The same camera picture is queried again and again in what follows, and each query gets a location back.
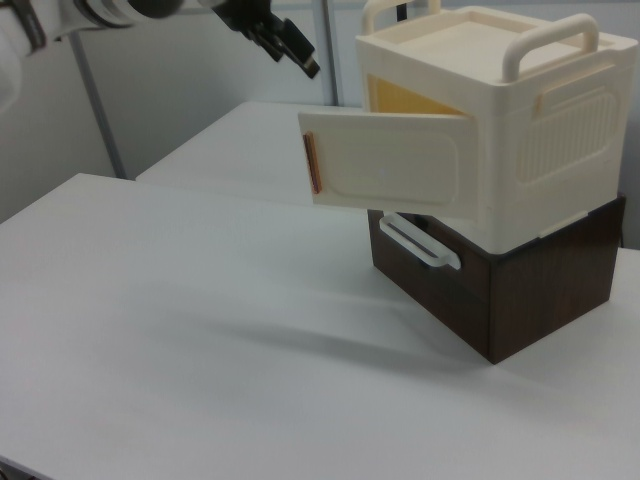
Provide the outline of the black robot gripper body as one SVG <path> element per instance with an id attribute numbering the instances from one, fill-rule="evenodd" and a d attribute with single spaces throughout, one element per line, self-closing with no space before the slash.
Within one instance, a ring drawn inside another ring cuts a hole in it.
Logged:
<path id="1" fill-rule="evenodd" d="M 270 0 L 214 1 L 211 10 L 232 31 L 247 33 L 272 24 Z"/>

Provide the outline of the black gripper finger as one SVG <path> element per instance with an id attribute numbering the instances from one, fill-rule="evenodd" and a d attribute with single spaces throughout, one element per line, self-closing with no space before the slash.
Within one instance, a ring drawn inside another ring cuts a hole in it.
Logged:
<path id="1" fill-rule="evenodd" d="M 249 27 L 245 36 L 260 46 L 275 62 L 279 62 L 283 58 L 282 42 L 264 24 L 256 24 Z"/>
<path id="2" fill-rule="evenodd" d="M 314 79 L 320 71 L 320 66 L 314 59 L 315 47 L 299 28 L 288 18 L 276 18 L 272 34 L 276 50 L 286 55 L 308 78 Z"/>

